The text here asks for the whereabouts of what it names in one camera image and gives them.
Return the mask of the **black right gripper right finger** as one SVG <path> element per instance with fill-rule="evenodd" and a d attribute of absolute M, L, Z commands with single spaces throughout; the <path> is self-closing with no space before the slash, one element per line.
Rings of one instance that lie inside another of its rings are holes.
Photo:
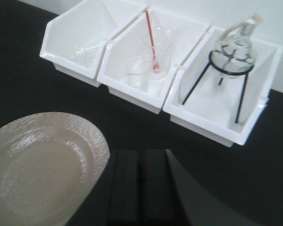
<path fill-rule="evenodd" d="M 171 150 L 147 149 L 141 164 L 144 226 L 257 225 L 204 189 Z"/>

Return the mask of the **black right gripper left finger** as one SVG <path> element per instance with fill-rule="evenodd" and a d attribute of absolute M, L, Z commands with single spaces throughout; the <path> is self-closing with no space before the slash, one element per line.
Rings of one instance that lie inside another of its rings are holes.
<path fill-rule="evenodd" d="M 68 225 L 128 226 L 138 218 L 138 154 L 111 150 L 102 175 Z"/>

